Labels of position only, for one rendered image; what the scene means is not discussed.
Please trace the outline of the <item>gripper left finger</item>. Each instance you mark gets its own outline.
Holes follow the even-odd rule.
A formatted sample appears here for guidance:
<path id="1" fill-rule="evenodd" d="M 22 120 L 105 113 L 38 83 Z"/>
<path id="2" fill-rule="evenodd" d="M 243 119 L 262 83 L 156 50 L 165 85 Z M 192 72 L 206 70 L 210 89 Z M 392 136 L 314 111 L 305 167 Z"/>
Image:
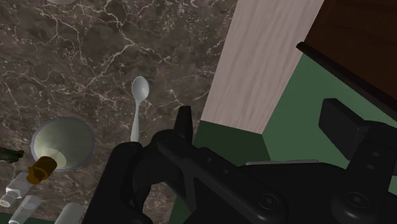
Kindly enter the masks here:
<path id="1" fill-rule="evenodd" d="M 143 213 L 151 185 L 166 182 L 192 212 L 184 224 L 286 224 L 273 189 L 208 148 L 192 144 L 192 111 L 181 106 L 173 129 L 149 145 L 121 143 L 108 162 L 82 224 L 153 224 Z"/>

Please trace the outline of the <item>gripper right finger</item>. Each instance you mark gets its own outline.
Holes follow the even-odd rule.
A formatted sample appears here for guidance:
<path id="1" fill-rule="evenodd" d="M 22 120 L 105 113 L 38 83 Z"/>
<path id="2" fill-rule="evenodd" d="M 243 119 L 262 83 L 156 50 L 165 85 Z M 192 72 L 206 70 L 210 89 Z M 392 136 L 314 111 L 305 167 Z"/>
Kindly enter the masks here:
<path id="1" fill-rule="evenodd" d="M 319 128 L 349 164 L 331 201 L 340 224 L 397 224 L 389 185 L 397 164 L 397 128 L 365 120 L 338 99 L 324 99 Z"/>

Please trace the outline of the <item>white spoon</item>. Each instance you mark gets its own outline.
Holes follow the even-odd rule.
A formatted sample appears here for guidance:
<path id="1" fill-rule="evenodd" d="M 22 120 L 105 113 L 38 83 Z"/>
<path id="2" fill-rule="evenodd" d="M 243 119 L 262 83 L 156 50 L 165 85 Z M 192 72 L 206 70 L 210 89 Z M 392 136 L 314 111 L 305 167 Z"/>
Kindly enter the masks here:
<path id="1" fill-rule="evenodd" d="M 138 142 L 139 141 L 139 107 L 140 104 L 149 95 L 150 87 L 148 81 L 143 76 L 136 77 L 132 82 L 131 91 L 136 102 L 136 109 L 134 113 L 134 120 L 132 123 L 130 140 L 132 142 Z"/>

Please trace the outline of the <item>light wood cabinet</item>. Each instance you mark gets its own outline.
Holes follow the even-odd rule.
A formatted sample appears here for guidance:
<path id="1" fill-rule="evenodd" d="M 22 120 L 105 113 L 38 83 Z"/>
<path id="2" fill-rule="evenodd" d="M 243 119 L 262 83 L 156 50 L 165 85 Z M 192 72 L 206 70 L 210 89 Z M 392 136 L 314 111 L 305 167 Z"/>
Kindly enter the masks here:
<path id="1" fill-rule="evenodd" d="M 238 0 L 201 119 L 261 134 L 324 0 Z"/>

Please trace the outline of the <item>dark brown wood furniture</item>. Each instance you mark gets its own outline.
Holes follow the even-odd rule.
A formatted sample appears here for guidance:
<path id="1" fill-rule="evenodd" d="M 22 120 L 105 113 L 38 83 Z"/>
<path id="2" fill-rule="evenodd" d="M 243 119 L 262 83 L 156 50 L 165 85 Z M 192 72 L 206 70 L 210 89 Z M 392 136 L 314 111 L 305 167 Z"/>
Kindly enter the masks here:
<path id="1" fill-rule="evenodd" d="M 397 0 L 324 0 L 296 47 L 397 122 Z"/>

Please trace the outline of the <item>white cylinder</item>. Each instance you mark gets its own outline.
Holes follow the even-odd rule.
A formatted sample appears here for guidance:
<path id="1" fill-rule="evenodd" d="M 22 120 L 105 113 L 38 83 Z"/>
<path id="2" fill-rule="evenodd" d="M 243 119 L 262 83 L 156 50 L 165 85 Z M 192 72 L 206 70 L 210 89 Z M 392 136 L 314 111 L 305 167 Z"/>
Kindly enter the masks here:
<path id="1" fill-rule="evenodd" d="M 59 214 L 54 224 L 79 224 L 84 207 L 75 202 L 68 203 Z"/>

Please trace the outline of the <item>pale bowl with lavender rim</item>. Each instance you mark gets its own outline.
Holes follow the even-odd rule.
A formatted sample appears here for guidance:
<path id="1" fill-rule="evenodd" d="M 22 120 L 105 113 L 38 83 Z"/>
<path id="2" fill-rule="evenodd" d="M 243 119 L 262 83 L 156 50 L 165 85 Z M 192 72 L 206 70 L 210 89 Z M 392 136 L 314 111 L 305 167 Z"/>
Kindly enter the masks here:
<path id="1" fill-rule="evenodd" d="M 31 139 L 35 160 L 43 156 L 54 159 L 56 172 L 67 172 L 81 166 L 92 155 L 94 134 L 82 120 L 61 116 L 48 120 Z"/>

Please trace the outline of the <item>brown cylinder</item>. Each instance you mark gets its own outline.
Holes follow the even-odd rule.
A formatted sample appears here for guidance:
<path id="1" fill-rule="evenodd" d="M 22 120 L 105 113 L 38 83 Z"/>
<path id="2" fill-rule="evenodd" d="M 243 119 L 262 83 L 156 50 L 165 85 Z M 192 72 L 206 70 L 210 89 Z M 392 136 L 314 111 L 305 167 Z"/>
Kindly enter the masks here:
<path id="1" fill-rule="evenodd" d="M 56 168 L 57 162 L 53 158 L 47 156 L 40 157 L 28 168 L 26 180 L 32 185 L 38 185 L 42 180 L 48 179 Z"/>

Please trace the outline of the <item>white shaker with perforated top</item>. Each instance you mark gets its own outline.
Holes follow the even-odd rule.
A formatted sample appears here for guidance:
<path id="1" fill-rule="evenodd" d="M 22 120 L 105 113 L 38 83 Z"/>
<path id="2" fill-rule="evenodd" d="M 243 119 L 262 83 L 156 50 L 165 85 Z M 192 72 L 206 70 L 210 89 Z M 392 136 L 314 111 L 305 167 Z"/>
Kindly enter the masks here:
<path id="1" fill-rule="evenodd" d="M 6 193 L 0 198 L 0 206 L 10 207 L 17 199 L 21 199 L 31 189 L 26 172 L 21 172 L 6 187 Z"/>

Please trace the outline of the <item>dark green object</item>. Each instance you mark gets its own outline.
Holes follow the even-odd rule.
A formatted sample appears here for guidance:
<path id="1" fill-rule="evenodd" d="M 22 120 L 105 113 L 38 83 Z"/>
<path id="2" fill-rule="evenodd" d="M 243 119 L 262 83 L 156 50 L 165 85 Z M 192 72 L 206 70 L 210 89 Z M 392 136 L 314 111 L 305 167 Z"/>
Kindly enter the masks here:
<path id="1" fill-rule="evenodd" d="M 9 164 L 18 162 L 20 158 L 24 156 L 24 150 L 10 150 L 7 148 L 0 147 L 0 161 L 5 161 Z"/>

